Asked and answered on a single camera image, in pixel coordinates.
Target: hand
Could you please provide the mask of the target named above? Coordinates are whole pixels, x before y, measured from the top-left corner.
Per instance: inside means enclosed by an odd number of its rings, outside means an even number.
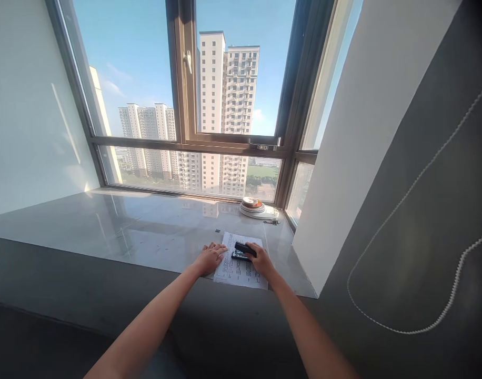
[[[208,275],[212,273],[220,264],[227,251],[225,245],[211,242],[209,246],[204,245],[203,251],[192,264],[199,271],[199,275]]]
[[[246,253],[245,256],[253,263],[255,266],[255,270],[260,272],[260,274],[269,280],[269,277],[276,272],[273,267],[271,260],[269,259],[269,255],[267,254],[266,250],[256,243],[247,242],[246,245],[251,247],[257,253],[257,257],[255,258],[252,254]]]

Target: blind cord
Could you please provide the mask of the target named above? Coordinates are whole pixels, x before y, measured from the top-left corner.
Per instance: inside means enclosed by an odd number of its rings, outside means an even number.
[[[468,248],[466,248],[462,254],[460,255],[460,260],[458,262],[458,265],[457,265],[457,269],[455,270],[455,279],[453,281],[453,285],[451,286],[451,293],[450,293],[450,297],[448,299],[448,303],[446,304],[446,306],[443,308],[443,310],[441,311],[441,314],[439,315],[439,317],[432,323],[430,324],[428,327],[425,327],[423,329],[418,329],[418,330],[414,330],[414,331],[400,331],[400,330],[397,330],[397,329],[394,329],[394,328],[391,328],[387,325],[384,325],[382,324],[381,322],[379,321],[376,321],[374,318],[370,317],[369,315],[367,315],[362,309],[360,309],[360,307],[355,303],[355,300],[353,300],[353,297],[352,297],[352,293],[350,292],[350,280],[352,278],[352,275],[353,275],[353,272],[355,271],[355,269],[357,268],[360,260],[364,257],[364,255],[367,253],[367,251],[369,250],[369,247],[371,246],[371,244],[373,243],[374,239],[376,238],[376,236],[379,234],[379,232],[381,231],[381,229],[383,229],[383,227],[388,223],[388,221],[391,219],[391,217],[394,215],[394,213],[399,209],[399,207],[401,206],[401,204],[403,203],[403,201],[408,197],[408,195],[411,193],[411,191],[413,190],[413,188],[415,188],[416,184],[418,183],[418,181],[420,180],[420,178],[423,176],[423,174],[428,170],[428,168],[432,165],[432,163],[434,163],[434,161],[437,159],[437,157],[439,156],[439,154],[441,154],[441,152],[445,149],[445,147],[451,142],[451,140],[457,135],[457,133],[459,132],[460,128],[462,128],[462,126],[464,125],[464,123],[467,121],[467,119],[469,118],[469,116],[471,115],[471,113],[473,112],[474,108],[476,107],[476,105],[478,104],[478,102],[481,100],[482,98],[482,91],[478,94],[478,96],[476,97],[476,99],[473,101],[473,103],[471,104],[471,106],[469,107],[469,109],[467,110],[467,112],[465,113],[464,117],[462,117],[462,120],[460,120],[460,123],[457,125],[457,127],[455,128],[455,130],[453,131],[453,133],[448,137],[448,139],[446,140],[446,142],[441,146],[441,148],[437,151],[437,153],[434,155],[434,157],[430,160],[429,163],[427,163],[427,165],[424,167],[424,169],[418,174],[418,176],[416,177],[416,179],[413,181],[413,184],[411,184],[411,187],[408,189],[408,191],[406,192],[406,194],[403,196],[403,198],[399,201],[399,203],[396,205],[396,207],[392,210],[392,212],[388,215],[388,217],[386,218],[385,221],[383,221],[383,223],[381,224],[381,226],[378,228],[378,230],[376,231],[376,233],[374,234],[373,238],[371,238],[371,240],[369,241],[369,243],[367,244],[366,248],[364,249],[364,251],[362,252],[362,254],[360,255],[360,257],[358,258],[357,260],[357,263],[355,263],[355,266],[353,266],[352,270],[350,271],[350,274],[348,276],[348,280],[346,282],[346,288],[348,289],[348,295],[350,296],[350,299],[352,301],[352,303],[355,305],[355,307],[364,315],[366,316],[369,320],[371,320],[372,322],[378,324],[379,326],[382,326],[384,327],[385,329],[388,329],[392,332],[395,332],[395,333],[400,333],[400,334],[408,334],[408,335],[411,335],[411,334],[420,334],[420,333],[425,333],[425,332],[428,332],[432,329],[434,329],[437,325],[439,325],[441,323],[441,321],[443,321],[443,319],[446,317],[448,311],[450,310],[451,306],[453,305],[453,302],[455,300],[455,294],[457,292],[457,287],[458,287],[458,284],[460,282],[460,273],[462,272],[462,267],[464,265],[464,261],[466,260],[467,258],[467,255],[472,251],[474,250],[479,244],[482,243],[482,236],[476,240],[476,242],[474,242],[471,246],[469,246]]]

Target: window sill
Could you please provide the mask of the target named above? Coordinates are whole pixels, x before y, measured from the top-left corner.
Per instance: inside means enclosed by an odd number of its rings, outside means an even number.
[[[260,238],[294,292],[316,298],[279,219],[264,224],[232,202],[99,188],[0,215],[0,238],[181,273],[227,231]]]

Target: document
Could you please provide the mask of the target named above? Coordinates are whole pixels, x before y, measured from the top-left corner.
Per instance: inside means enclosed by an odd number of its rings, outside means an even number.
[[[267,290],[269,288],[267,280],[255,270],[252,262],[232,259],[232,253],[235,251],[234,245],[236,242],[254,242],[259,246],[262,246],[262,240],[259,238],[243,237],[225,232],[222,243],[227,246],[228,250],[224,253],[224,259],[220,263],[220,266],[216,268],[215,274],[213,275],[213,281],[216,283]]]

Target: window latch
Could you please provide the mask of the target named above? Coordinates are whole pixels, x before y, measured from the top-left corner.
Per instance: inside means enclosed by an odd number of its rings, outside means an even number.
[[[282,141],[282,138],[281,137],[278,137],[276,139],[276,143],[274,145],[269,145],[269,144],[257,144],[257,143],[254,143],[251,141],[251,138],[248,139],[248,143],[250,145],[255,145],[255,148],[257,150],[276,150],[277,147],[281,146],[281,141]]]
[[[192,74],[192,57],[190,55],[190,50],[187,50],[187,52],[183,54],[183,60],[187,64],[188,72]]]

